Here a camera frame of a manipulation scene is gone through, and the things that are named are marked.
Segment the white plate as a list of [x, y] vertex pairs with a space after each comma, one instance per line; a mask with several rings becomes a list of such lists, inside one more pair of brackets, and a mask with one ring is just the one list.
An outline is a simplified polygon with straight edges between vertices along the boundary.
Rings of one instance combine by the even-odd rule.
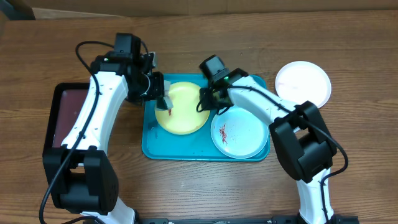
[[285, 100], [297, 104], [310, 101], [321, 108], [330, 99], [332, 87], [329, 76], [321, 67], [312, 62], [294, 61], [278, 71], [275, 90]]

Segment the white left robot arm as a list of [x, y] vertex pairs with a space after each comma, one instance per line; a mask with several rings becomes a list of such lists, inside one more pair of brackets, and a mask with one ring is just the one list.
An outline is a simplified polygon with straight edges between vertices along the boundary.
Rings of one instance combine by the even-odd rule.
[[[89, 83], [57, 85], [42, 154], [48, 182], [40, 208], [49, 198], [56, 208], [96, 223], [135, 223], [136, 211], [119, 198], [119, 180], [108, 159], [108, 143], [124, 100], [151, 101], [165, 96], [163, 74], [153, 72], [155, 53], [111, 51], [88, 67]], [[67, 90], [86, 90], [76, 121], [61, 119]]]

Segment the yellow plate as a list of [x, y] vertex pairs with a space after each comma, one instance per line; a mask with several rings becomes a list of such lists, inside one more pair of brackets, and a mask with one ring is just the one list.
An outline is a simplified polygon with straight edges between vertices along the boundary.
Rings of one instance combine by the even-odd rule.
[[198, 131], [208, 120], [209, 111], [197, 112], [200, 100], [200, 87], [191, 82], [171, 84], [169, 96], [173, 108], [166, 111], [155, 110], [157, 122], [166, 131], [185, 135]]

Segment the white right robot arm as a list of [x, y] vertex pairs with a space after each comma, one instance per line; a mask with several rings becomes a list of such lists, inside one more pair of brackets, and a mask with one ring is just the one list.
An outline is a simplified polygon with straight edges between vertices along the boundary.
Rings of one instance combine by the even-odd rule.
[[232, 106], [242, 108], [269, 127], [280, 165], [297, 182], [299, 223], [331, 223], [328, 179], [332, 158], [342, 147], [331, 137], [318, 108], [283, 100], [259, 86], [245, 71], [226, 67], [201, 72], [208, 86], [200, 90], [197, 111], [224, 113]]

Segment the green scrubbing sponge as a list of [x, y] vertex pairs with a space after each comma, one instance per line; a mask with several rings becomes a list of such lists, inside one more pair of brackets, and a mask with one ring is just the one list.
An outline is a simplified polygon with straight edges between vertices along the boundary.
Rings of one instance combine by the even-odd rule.
[[160, 92], [160, 96], [156, 98], [155, 108], [156, 110], [171, 110], [173, 108], [173, 103], [169, 95], [171, 82], [165, 80], [163, 87]]

